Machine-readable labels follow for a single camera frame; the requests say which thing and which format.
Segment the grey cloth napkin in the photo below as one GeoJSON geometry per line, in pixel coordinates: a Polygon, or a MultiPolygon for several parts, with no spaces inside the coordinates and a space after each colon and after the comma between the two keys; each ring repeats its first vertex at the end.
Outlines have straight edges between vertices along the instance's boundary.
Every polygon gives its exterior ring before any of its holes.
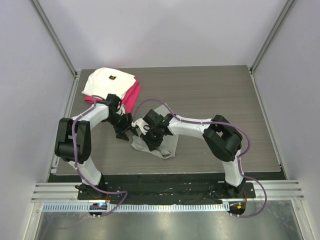
{"type": "MultiPolygon", "coordinates": [[[[164,117],[170,113],[169,110],[163,104],[152,110],[164,117]]],[[[132,137],[131,143],[131,147],[135,150],[150,153],[160,159],[169,159],[175,157],[179,139],[178,135],[164,136],[161,145],[157,149],[150,151],[147,147],[147,144],[140,138],[140,135],[142,133],[139,128],[137,128],[137,133],[138,135],[134,135],[132,137]]]]}

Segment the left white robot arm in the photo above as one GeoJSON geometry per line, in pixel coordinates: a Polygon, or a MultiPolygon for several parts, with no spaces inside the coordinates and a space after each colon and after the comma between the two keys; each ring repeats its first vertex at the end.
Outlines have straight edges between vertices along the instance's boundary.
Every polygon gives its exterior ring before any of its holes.
{"type": "Polygon", "coordinates": [[[132,127],[132,114],[126,112],[117,95],[109,93],[106,97],[92,97],[93,104],[86,111],[59,120],[54,153],[80,176],[82,184],[76,186],[79,192],[100,200],[108,194],[107,185],[91,158],[91,130],[100,123],[108,122],[113,126],[115,137],[125,141],[129,140],[128,131],[136,136],[138,132],[132,127]]]}

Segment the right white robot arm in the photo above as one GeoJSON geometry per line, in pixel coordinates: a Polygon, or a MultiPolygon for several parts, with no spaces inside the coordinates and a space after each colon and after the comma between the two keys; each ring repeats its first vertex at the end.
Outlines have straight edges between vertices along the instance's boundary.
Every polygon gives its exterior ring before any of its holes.
{"type": "Polygon", "coordinates": [[[226,194],[232,198],[243,194],[246,180],[238,164],[243,137],[222,115],[200,120],[172,113],[162,116],[150,110],[132,125],[140,129],[140,137],[150,151],[156,150],[165,136],[183,135],[204,140],[212,154],[222,161],[226,194]]]}

